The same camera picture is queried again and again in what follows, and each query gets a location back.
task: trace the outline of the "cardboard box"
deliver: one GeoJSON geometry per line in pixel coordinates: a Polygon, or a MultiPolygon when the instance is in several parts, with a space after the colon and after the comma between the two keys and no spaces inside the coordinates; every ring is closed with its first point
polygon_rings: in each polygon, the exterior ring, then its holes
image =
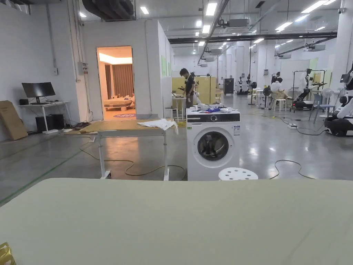
{"type": "Polygon", "coordinates": [[[8,100],[0,101],[0,117],[12,140],[28,136],[26,127],[18,116],[12,102],[8,100]]]}

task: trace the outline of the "doorway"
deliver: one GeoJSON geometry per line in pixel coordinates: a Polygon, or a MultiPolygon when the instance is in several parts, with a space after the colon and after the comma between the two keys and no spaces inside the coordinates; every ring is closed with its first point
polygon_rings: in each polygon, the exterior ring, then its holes
{"type": "Polygon", "coordinates": [[[131,46],[97,48],[104,120],[136,119],[131,46]]]}

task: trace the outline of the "white towel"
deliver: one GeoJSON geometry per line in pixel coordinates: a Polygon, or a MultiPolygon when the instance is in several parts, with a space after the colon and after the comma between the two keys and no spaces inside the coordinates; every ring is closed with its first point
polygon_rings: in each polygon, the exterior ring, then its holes
{"type": "Polygon", "coordinates": [[[162,130],[167,130],[170,127],[174,125],[175,132],[179,134],[178,132],[178,125],[176,122],[172,122],[171,120],[166,120],[166,119],[160,119],[160,120],[152,120],[149,122],[138,122],[137,124],[147,126],[147,127],[158,127],[161,128],[162,130]]]}

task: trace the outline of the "washing machine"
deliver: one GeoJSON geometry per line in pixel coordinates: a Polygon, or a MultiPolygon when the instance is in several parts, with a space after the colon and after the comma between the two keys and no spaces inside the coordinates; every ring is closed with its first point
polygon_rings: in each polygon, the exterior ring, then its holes
{"type": "Polygon", "coordinates": [[[240,113],[186,109],[188,181],[217,181],[227,167],[239,167],[240,113]]]}

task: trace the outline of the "computer monitor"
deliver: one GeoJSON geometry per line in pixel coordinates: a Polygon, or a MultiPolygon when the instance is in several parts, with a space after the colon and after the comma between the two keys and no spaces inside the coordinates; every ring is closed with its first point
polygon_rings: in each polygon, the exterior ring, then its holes
{"type": "Polygon", "coordinates": [[[46,83],[22,83],[23,89],[28,98],[36,98],[36,103],[42,104],[39,100],[41,96],[54,96],[55,92],[51,82],[46,83]]]}

